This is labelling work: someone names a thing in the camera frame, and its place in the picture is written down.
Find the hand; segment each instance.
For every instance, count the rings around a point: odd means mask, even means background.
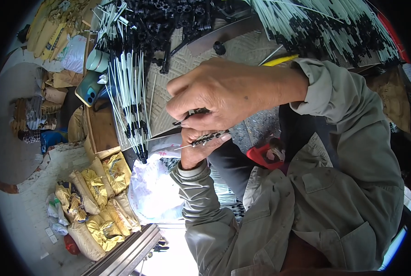
[[[183,120],[189,110],[205,107],[211,113],[195,114],[181,126],[226,130],[260,110],[305,100],[307,88],[308,78],[300,69],[212,58],[167,84],[173,98],[166,109],[176,120]]]
[[[200,136],[209,133],[216,132],[212,131],[199,131],[194,129],[183,128],[181,130],[182,145],[186,146],[191,144],[192,141],[197,140]],[[219,138],[214,138],[208,141],[204,146],[198,145],[196,147],[185,147],[181,149],[181,167],[183,170],[191,170],[197,167],[197,165],[207,158],[215,149],[219,148],[225,141],[231,139],[229,133],[225,133]]]

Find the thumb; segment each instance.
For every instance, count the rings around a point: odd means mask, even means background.
[[[205,144],[208,149],[214,151],[215,149],[219,148],[224,144],[226,141],[231,139],[231,135],[229,133],[225,133],[224,135],[220,136],[219,138],[211,139],[210,141]]]

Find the leg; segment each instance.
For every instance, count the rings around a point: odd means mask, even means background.
[[[280,139],[285,143],[285,162],[289,163],[316,132],[315,118],[294,112],[289,104],[279,107]]]
[[[254,166],[261,167],[241,152],[232,140],[226,141],[207,158],[228,187],[242,201]]]

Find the red stool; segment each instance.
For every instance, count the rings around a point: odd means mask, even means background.
[[[252,147],[251,149],[247,151],[247,157],[269,170],[279,169],[280,166],[284,164],[283,161],[279,161],[275,163],[267,163],[267,161],[265,161],[264,156],[266,155],[269,149],[270,149],[269,144],[262,146],[260,148]]]

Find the yellow handle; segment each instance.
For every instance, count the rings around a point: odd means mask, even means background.
[[[296,55],[292,55],[292,56],[288,56],[288,57],[280,57],[280,58],[277,58],[277,59],[275,59],[275,60],[266,62],[266,63],[262,64],[262,66],[275,66],[275,65],[278,65],[278,64],[280,64],[280,63],[282,63],[282,62],[286,62],[286,61],[295,59],[295,58],[297,58],[298,56],[299,56],[299,55],[296,54]]]

